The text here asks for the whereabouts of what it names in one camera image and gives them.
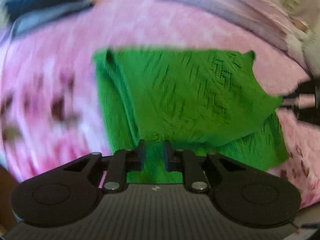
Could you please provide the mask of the blue clothing pile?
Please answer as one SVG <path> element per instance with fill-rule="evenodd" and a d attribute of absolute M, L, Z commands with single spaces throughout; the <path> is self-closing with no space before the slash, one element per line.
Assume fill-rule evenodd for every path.
<path fill-rule="evenodd" d="M 1 0 L 3 20 L 12 38 L 91 6 L 90 0 Z"/>

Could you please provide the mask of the green knitted sweater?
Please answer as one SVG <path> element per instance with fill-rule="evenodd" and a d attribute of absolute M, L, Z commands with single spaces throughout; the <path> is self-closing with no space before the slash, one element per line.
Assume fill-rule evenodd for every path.
<path fill-rule="evenodd" d="M 262 171 L 288 159 L 276 109 L 253 73 L 255 52 L 126 47 L 96 51 L 98 99 L 112 151 L 146 143 L 132 183 L 180 183 L 164 167 L 163 143 L 219 153 Z"/>

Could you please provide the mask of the grey lilac folded quilt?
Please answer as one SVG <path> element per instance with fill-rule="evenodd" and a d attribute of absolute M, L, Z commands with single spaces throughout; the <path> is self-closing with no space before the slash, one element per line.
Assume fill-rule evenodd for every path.
<path fill-rule="evenodd" d="M 307 72 L 303 42 L 277 0 L 177 0 L 194 5 L 236 24 L 283 50 Z"/>

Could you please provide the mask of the pink floral bed blanket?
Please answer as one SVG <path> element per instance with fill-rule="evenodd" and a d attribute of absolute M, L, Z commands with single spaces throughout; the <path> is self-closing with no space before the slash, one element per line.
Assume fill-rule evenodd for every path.
<path fill-rule="evenodd" d="M 1 46 L 1 157 L 24 181 L 92 151 L 109 155 L 93 54 L 107 47 L 156 45 L 256 54 L 253 72 L 270 94 L 307 75 L 274 46 L 226 20 L 165 0 L 98 0 Z"/>

